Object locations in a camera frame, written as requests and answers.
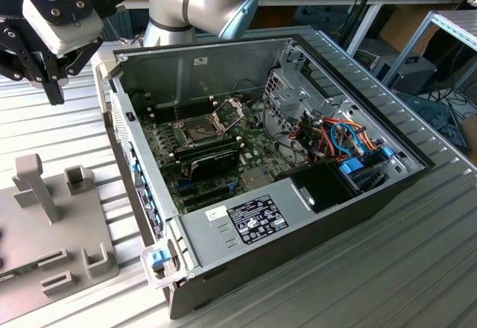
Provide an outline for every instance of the blue latch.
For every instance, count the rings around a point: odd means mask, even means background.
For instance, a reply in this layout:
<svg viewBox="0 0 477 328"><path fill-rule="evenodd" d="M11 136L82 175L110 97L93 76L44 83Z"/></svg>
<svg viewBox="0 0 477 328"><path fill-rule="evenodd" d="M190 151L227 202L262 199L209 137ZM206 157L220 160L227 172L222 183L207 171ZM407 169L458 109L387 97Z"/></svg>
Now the blue latch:
<svg viewBox="0 0 477 328"><path fill-rule="evenodd" d="M344 162L341 163L341 168L344 170L346 174L351 174L354 171L357 171L359 169L363 169L364 166L363 164L359 161L358 158L352 158L345 160Z"/></svg>
<svg viewBox="0 0 477 328"><path fill-rule="evenodd" d="M160 270L164 263L169 261L172 257L167 248L160 248L151 253L152 258L152 269L154 271Z"/></svg>
<svg viewBox="0 0 477 328"><path fill-rule="evenodd" d="M386 157L388 158L391 158L394 155L394 151L389 147L384 147L382 151L384 151Z"/></svg>

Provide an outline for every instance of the aluminum table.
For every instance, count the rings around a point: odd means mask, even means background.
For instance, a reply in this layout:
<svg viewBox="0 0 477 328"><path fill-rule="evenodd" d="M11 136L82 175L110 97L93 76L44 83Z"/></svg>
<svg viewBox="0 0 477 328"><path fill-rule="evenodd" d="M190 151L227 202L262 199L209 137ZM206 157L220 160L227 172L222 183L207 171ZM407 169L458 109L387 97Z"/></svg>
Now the aluminum table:
<svg viewBox="0 0 477 328"><path fill-rule="evenodd" d="M249 31L300 34L436 164L376 217L176 321L149 288L124 185L101 122L91 67L65 89L63 106L42 90L0 80L0 183L6 164L36 152L45 174L91 168L120 265L119 275L6 327L474 327L477 321L477 168L326 35L310 27ZM200 40L213 40L201 37ZM326 90L328 79L316 77Z"/></svg>
<svg viewBox="0 0 477 328"><path fill-rule="evenodd" d="M412 35L408 44L404 47L386 76L382 79L385 86L389 85L394 75L399 71L400 66L408 58L412 49L432 25L439 26L439 28L453 35L463 44L477 51L477 10L430 11L414 35ZM476 69L477 62L457 81L455 88L462 86Z"/></svg>

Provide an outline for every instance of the warning label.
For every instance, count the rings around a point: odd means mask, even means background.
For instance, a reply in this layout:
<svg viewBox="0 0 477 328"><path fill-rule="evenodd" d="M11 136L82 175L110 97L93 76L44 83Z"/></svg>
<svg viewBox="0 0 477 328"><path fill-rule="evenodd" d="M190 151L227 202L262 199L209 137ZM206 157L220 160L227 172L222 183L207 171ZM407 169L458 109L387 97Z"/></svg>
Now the warning label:
<svg viewBox="0 0 477 328"><path fill-rule="evenodd" d="M235 206L227 213L247 245L288 227L270 195Z"/></svg>

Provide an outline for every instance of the motherboard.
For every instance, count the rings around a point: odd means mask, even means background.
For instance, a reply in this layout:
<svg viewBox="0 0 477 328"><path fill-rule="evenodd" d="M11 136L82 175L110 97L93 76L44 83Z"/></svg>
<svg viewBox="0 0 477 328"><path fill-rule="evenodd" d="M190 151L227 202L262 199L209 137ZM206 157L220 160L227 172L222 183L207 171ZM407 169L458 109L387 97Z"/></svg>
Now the motherboard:
<svg viewBox="0 0 477 328"><path fill-rule="evenodd" d="M268 185L296 162L278 150L259 110L241 98L209 98L140 120L181 214Z"/></svg>

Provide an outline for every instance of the open computer chassis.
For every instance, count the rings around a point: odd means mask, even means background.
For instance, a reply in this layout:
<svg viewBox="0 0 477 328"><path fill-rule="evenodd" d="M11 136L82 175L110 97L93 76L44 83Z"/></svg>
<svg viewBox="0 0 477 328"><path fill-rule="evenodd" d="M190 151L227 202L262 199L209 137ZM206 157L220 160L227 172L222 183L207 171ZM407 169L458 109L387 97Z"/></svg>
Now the open computer chassis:
<svg viewBox="0 0 477 328"><path fill-rule="evenodd" d="M371 218L433 166L298 35L114 55L119 160L171 318Z"/></svg>

